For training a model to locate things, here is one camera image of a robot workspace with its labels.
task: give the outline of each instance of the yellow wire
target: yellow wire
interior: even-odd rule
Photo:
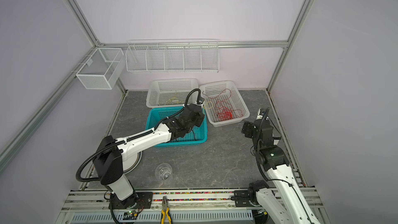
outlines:
[[[166,101],[165,105],[167,105],[168,102],[172,102],[173,100],[177,100],[177,102],[176,102],[176,103],[173,103],[172,105],[177,105],[177,104],[184,103],[184,101],[178,100],[178,98],[177,98],[177,91],[176,91],[176,93],[174,94],[174,96],[173,96],[172,98],[170,98],[170,99],[168,99],[168,100]]]
[[[206,101],[206,104],[204,104],[203,105],[203,108],[204,109],[212,109],[214,107],[214,103],[213,102],[211,102],[211,101]]]

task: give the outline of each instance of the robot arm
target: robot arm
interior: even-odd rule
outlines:
[[[319,224],[297,185],[285,153],[276,146],[279,140],[273,137],[268,111],[260,109],[254,123],[245,122],[242,133],[252,138],[258,169],[265,181],[274,182],[286,208],[279,203],[265,181],[249,185],[250,201],[264,207],[277,224]],[[261,166],[270,179],[265,176]]]
[[[188,105],[189,97],[196,91],[198,92],[196,104]],[[80,182],[99,181],[117,196],[125,208],[132,207],[136,203],[137,194],[124,174],[123,167],[126,167],[129,158],[137,155],[138,152],[184,137],[191,132],[193,127],[201,126],[205,115],[202,113],[204,99],[200,97],[200,94],[200,89],[189,92],[184,107],[180,111],[161,119],[149,130],[123,138],[113,139],[112,136],[103,138],[97,152],[79,167],[76,179]],[[98,177],[82,178],[81,172],[90,161],[93,161]]]

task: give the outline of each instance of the pliers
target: pliers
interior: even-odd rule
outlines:
[[[162,200],[162,220],[160,221],[161,224],[164,224],[164,219],[166,218],[169,219],[169,223],[173,224],[172,218],[170,217],[169,214],[169,207],[167,207],[167,198],[163,197]]]

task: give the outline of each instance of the gray marble floor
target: gray marble floor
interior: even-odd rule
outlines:
[[[265,91],[240,91],[250,111],[246,120],[254,121],[258,108],[269,107]],[[114,138],[132,135],[145,129],[150,108],[147,92],[129,92],[112,129]],[[273,112],[269,117],[276,124]],[[156,188],[238,188],[260,180],[256,159],[250,154],[252,141],[241,133],[243,121],[223,127],[207,122],[207,141],[195,146],[151,147],[127,178],[136,189]],[[283,142],[279,146],[286,152]],[[155,169],[161,163],[172,166],[173,178],[158,181]],[[91,182],[88,188],[103,188]]]

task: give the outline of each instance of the red wire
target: red wire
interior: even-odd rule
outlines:
[[[227,121],[227,120],[230,120],[230,119],[234,119],[233,114],[232,114],[234,111],[240,111],[240,113],[241,113],[241,116],[238,116],[236,114],[237,118],[243,117],[243,111],[241,109],[232,109],[232,105],[230,103],[226,102],[226,100],[230,99],[231,96],[232,96],[232,92],[231,92],[230,89],[228,89],[228,88],[224,89],[221,93],[219,93],[219,95],[217,95],[216,97],[213,97],[213,98],[207,96],[204,93],[203,93],[203,95],[206,96],[209,99],[216,99],[217,97],[219,97],[226,90],[229,90],[229,97],[224,99],[224,100],[222,100],[222,101],[218,101],[218,99],[217,99],[216,104],[214,105],[214,107],[217,108],[217,113],[216,113],[217,117],[219,118],[220,121]],[[226,103],[230,107],[226,107],[225,105],[222,105],[222,103]]]

